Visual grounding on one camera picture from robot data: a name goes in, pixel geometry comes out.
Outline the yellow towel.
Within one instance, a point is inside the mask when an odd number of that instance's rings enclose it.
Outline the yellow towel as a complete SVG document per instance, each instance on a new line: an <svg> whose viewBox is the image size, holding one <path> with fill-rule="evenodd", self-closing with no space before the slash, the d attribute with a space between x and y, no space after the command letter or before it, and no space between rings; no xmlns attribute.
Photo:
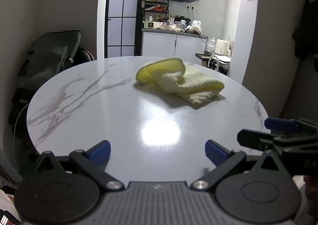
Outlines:
<svg viewBox="0 0 318 225"><path fill-rule="evenodd" d="M140 85L156 83L165 93L175 94L193 106L204 104L225 88L223 82L177 57L147 63L138 70L135 80Z"/></svg>

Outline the wooden side table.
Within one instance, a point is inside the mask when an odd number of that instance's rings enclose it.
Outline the wooden side table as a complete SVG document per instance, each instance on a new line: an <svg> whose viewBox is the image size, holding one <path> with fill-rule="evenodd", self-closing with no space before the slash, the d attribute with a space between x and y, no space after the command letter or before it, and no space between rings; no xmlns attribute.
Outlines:
<svg viewBox="0 0 318 225"><path fill-rule="evenodd" d="M213 54L209 56L196 53L195 57L201 60L202 66L215 70L227 76L231 62L231 58L229 56L218 54Z"/></svg>

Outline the hanging dark clothes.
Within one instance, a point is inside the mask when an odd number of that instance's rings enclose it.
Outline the hanging dark clothes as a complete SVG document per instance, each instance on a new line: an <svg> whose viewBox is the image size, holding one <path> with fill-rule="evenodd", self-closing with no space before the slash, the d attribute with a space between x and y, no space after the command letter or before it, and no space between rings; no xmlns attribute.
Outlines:
<svg viewBox="0 0 318 225"><path fill-rule="evenodd" d="M294 55L300 60L317 55L317 0L305 0L300 22L292 35Z"/></svg>

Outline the white air fryer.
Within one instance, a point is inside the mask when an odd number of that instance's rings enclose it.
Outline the white air fryer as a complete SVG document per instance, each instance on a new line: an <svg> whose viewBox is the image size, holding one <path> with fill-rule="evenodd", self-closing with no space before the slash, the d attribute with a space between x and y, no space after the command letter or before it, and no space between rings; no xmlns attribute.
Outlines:
<svg viewBox="0 0 318 225"><path fill-rule="evenodd" d="M219 55L230 56L231 55L230 46L231 46L231 43L229 41L217 39L214 52Z"/></svg>

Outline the clear plastic jug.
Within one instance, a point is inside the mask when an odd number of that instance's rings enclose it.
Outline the clear plastic jug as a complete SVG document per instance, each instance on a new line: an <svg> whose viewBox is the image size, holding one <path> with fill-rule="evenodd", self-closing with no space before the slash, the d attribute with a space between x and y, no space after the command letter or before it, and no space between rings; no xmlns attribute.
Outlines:
<svg viewBox="0 0 318 225"><path fill-rule="evenodd" d="M205 55L211 55L214 53L216 46L216 39L213 37L212 39L209 39L207 43L205 44L204 54Z"/></svg>

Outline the white base cabinet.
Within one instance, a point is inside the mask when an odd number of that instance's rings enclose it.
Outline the white base cabinet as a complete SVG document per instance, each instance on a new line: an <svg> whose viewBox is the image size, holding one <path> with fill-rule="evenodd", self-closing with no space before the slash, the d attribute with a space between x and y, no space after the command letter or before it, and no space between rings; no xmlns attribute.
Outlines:
<svg viewBox="0 0 318 225"><path fill-rule="evenodd" d="M142 31L142 56L178 57L183 61L201 65L196 54L203 54L206 38L196 34L168 30L144 29Z"/></svg>

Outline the white electric kettle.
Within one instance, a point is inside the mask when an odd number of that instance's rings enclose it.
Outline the white electric kettle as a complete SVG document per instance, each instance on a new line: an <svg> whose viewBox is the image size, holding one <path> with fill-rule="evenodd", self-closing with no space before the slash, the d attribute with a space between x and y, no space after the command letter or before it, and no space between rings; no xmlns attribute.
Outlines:
<svg viewBox="0 0 318 225"><path fill-rule="evenodd" d="M199 20L193 20L191 26L201 32L201 31L202 31L201 24L202 24L201 21L199 21Z"/></svg>

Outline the dark wooden chair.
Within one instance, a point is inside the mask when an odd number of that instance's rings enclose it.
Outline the dark wooden chair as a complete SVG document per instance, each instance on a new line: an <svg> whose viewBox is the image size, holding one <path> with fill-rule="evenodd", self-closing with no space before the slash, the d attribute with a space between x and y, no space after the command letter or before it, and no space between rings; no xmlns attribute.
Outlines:
<svg viewBox="0 0 318 225"><path fill-rule="evenodd" d="M83 63L91 62L94 60L95 60L94 56L89 51L81 47L78 47L76 54L73 58L72 67L83 64Z"/></svg>

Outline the black backpack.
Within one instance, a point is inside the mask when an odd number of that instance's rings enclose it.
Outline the black backpack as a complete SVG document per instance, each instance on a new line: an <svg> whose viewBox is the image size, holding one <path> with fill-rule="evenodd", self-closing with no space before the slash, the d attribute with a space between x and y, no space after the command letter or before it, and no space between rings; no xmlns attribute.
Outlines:
<svg viewBox="0 0 318 225"><path fill-rule="evenodd" d="M31 43L18 73L18 87L38 90L46 81L74 62L81 31L49 32Z"/></svg>

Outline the white small appliance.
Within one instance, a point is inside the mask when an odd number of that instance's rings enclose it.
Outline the white small appliance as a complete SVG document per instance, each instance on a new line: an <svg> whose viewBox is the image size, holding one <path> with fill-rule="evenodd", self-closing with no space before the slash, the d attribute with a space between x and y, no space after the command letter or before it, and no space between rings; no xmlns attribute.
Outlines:
<svg viewBox="0 0 318 225"><path fill-rule="evenodd" d="M162 23L158 21L144 21L143 28L144 29L157 29L160 27Z"/></svg>

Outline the black spice rack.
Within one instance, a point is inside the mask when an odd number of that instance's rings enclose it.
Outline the black spice rack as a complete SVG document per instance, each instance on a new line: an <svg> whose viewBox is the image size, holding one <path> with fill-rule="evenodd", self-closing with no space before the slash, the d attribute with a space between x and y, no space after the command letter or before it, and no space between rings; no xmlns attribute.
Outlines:
<svg viewBox="0 0 318 225"><path fill-rule="evenodd" d="M165 22L169 19L168 0L143 0L143 21Z"/></svg>

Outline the black framed glass door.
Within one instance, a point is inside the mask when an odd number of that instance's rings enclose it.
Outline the black framed glass door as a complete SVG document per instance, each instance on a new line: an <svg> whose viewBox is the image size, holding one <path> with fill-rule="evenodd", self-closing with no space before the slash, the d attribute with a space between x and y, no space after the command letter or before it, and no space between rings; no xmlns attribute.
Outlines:
<svg viewBox="0 0 318 225"><path fill-rule="evenodd" d="M104 57L140 56L143 0L106 0Z"/></svg>

